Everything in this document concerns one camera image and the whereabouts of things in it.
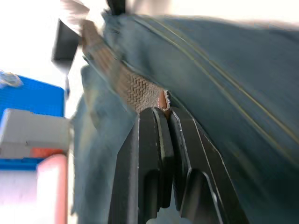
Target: denim fabric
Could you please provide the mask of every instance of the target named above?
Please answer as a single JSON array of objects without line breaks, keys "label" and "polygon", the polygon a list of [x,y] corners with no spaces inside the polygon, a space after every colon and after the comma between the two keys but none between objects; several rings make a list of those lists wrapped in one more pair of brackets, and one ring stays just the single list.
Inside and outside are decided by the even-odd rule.
[{"label": "denim fabric", "polygon": [[[104,19],[110,47],[170,90],[202,125],[250,223],[297,223],[298,32],[166,16],[105,13]],[[109,91],[92,62],[82,75],[85,98],[73,121],[74,209],[82,223],[105,223],[116,155],[135,113]]]}]

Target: pink object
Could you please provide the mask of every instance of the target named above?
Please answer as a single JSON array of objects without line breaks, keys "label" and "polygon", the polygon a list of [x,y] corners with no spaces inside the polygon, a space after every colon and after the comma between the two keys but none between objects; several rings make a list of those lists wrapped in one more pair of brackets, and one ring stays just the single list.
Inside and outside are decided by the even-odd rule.
[{"label": "pink object", "polygon": [[67,223],[67,157],[50,156],[37,166],[39,223]]}]

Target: blue container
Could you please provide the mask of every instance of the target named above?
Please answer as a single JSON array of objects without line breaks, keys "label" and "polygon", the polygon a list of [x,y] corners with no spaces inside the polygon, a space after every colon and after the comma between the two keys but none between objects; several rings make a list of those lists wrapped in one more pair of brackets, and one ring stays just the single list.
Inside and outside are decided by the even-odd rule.
[{"label": "blue container", "polygon": [[0,119],[5,109],[26,110],[37,114],[64,116],[64,90],[60,87],[19,76],[20,87],[0,89]]}]

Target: yellow stitching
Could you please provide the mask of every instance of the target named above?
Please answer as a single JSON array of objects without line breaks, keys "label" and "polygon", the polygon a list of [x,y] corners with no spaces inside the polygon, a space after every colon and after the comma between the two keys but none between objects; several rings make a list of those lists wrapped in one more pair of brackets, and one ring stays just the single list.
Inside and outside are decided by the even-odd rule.
[{"label": "yellow stitching", "polygon": [[184,50],[183,48],[181,48],[179,45],[177,45],[175,42],[173,42],[172,40],[170,40],[169,38],[167,38],[162,32],[160,32],[159,30],[155,29],[154,27],[152,27],[151,25],[147,24],[148,27],[150,27],[152,30],[154,30],[156,33],[158,33],[159,35],[161,35],[163,38],[165,38],[168,42],[172,43],[173,45],[175,45],[177,48],[179,48],[183,53],[185,53],[191,60],[194,61],[194,63],[200,67],[202,69],[202,71],[205,73],[205,75],[208,76],[208,78],[210,78],[213,83],[218,86],[221,91],[226,95],[226,97],[229,99],[229,101],[241,112],[243,113],[243,115],[262,133],[264,134],[271,142],[272,144],[274,144],[276,146],[277,149],[279,149],[281,151],[281,153],[283,155],[286,156],[286,158],[288,158],[290,161],[292,161],[295,165],[297,164],[295,161],[292,160],[292,157],[289,156],[288,154],[286,154],[286,152],[283,150],[283,148],[268,134],[266,133],[266,131],[264,131],[241,107],[240,105],[233,99],[233,97],[225,90],[224,87],[222,87],[217,80],[211,76],[211,74],[202,66],[200,65],[194,57],[192,57],[192,55],[190,55],[186,50]]},{"label": "yellow stitching", "polygon": [[157,21],[156,19],[150,18],[153,21],[157,22],[158,24],[160,24],[161,26],[163,26],[164,28],[166,28],[167,30],[169,30],[170,32],[172,32],[174,35],[176,35],[178,38],[180,38],[181,40],[183,40],[185,43],[187,43],[190,47],[195,48],[195,51],[198,52],[204,59],[206,59],[210,65],[212,65],[213,67],[215,67],[217,69],[217,71],[219,71],[223,77],[225,77],[227,80],[229,80],[237,89],[239,89],[245,96],[247,96],[249,99],[251,99],[258,107],[260,107],[270,118],[272,118],[274,120],[274,122],[276,122],[287,134],[289,134],[292,139],[294,139],[298,144],[299,144],[299,139],[297,138],[297,136],[287,127],[285,126],[280,120],[278,120],[273,114],[271,114],[266,108],[264,108],[259,102],[257,102],[251,95],[249,95],[249,93],[247,93],[244,89],[242,89],[237,83],[236,81],[233,80],[233,78],[229,77],[229,74],[227,74],[225,71],[223,71],[219,65],[217,65],[215,62],[213,62],[212,60],[210,60],[207,55],[205,54],[205,52],[203,52],[203,50],[201,50],[199,48],[199,46],[197,45],[192,45],[190,44],[188,41],[186,41],[184,38],[180,37],[178,34],[175,33],[175,31],[171,30],[170,28],[166,27],[164,24],[160,23],[159,21]]}]

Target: blue denim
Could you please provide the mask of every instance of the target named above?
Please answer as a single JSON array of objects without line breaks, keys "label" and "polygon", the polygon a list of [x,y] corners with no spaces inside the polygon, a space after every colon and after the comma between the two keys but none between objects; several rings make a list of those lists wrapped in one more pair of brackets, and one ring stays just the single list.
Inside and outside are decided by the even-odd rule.
[{"label": "blue denim", "polygon": [[[250,223],[297,223],[298,32],[194,18],[103,16],[104,38],[123,62],[168,89],[202,125]],[[116,155],[136,117],[103,77],[89,60],[73,120],[74,210],[81,223],[107,222]],[[162,210],[155,223],[174,223],[174,215]]]}]

